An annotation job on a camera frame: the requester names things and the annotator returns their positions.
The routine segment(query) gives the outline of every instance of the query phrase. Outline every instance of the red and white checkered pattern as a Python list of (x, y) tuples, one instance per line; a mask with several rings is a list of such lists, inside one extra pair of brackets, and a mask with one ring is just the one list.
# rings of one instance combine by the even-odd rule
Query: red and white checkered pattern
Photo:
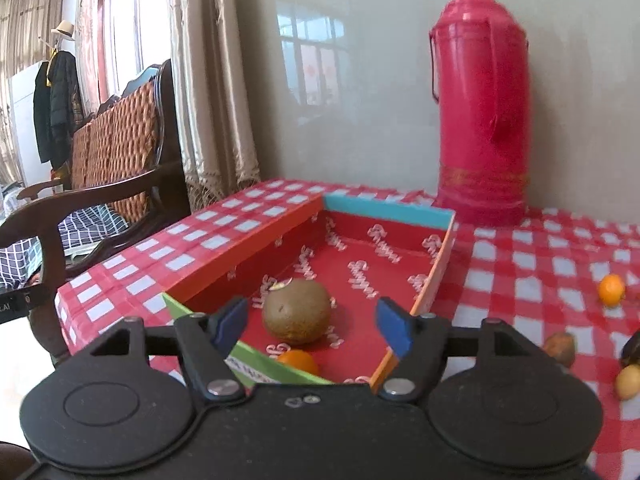
[[(92, 267), (60, 288), (56, 298), (65, 338), (77, 351), (124, 316), (170, 324), (160, 294), (231, 244), (288, 208), (326, 192), (430, 204), (421, 191), (275, 180), (240, 192)], [(487, 316), (511, 323), (541, 344), (568, 330), (577, 340), (572, 372), (602, 402), (604, 427), (590, 465), (606, 480), (640, 474), (640, 396), (619, 402), (613, 381), (622, 345), (640, 328), (640, 304), (605, 310), (596, 285), (609, 272), (640, 284), (640, 227), (593, 221), (555, 209), (530, 211), (517, 228), (459, 226), (449, 267), (432, 311), (455, 325), (478, 326)], [(450, 360), (447, 374), (472, 360)], [(175, 360), (152, 365), (180, 377)]]

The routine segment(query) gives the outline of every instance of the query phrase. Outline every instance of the curtain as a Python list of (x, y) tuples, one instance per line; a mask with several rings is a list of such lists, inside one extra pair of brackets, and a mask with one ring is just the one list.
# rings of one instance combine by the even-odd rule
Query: curtain
[(169, 0), (178, 133), (191, 210), (260, 178), (235, 0)]
[(0, 0), (0, 182), (22, 179), (10, 126), (9, 79), (48, 58), (51, 29), (62, 16), (62, 0)]
[(84, 113), (100, 107), (98, 92), (98, 0), (78, 0), (76, 9), (76, 65)]

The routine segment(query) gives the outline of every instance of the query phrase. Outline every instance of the chair armrest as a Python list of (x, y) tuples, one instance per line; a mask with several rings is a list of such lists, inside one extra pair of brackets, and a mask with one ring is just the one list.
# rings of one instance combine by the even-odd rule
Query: chair armrest
[(0, 248), (37, 236), (42, 245), (42, 283), (55, 294), (65, 283), (65, 251), (58, 230), (63, 219), (79, 209), (136, 196), (181, 172), (182, 163), (176, 161), (114, 184), (70, 190), (34, 200), (9, 215), (0, 225)]
[(54, 178), (53, 180), (48, 180), (46, 182), (39, 182), (37, 184), (33, 184), (33, 186), (29, 186), (24, 188), (18, 196), (16, 197), (18, 200), (24, 200), (25, 198), (31, 198), (32, 200), (36, 200), (38, 197), (38, 193), (43, 189), (47, 189), (49, 187), (61, 186), (63, 184), (62, 180), (59, 178)]

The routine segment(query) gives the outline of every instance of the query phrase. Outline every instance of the white cabinet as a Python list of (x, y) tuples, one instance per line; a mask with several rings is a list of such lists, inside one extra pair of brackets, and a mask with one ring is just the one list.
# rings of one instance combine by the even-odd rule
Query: white cabinet
[[(24, 185), (31, 186), (51, 179), (51, 164), (40, 162), (36, 132), (33, 126), (33, 91), (40, 63), (31, 65), (9, 79), (10, 119), (20, 156)], [(47, 189), (40, 196), (50, 194)]]

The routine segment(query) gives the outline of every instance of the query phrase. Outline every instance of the coat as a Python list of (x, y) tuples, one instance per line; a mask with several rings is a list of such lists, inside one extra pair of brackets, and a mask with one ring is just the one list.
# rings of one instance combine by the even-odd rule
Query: coat
[(74, 132), (84, 123), (76, 58), (73, 54), (60, 51), (53, 56), (49, 61), (48, 79), (51, 82), (49, 142), (47, 147), (47, 141), (44, 141), (43, 149), (44, 157), (48, 156), (51, 161), (51, 167), (58, 170), (69, 158)]
[(40, 65), (33, 91), (33, 126), (36, 130), (38, 155), (42, 163), (51, 158), (51, 88), (47, 86), (49, 61)]

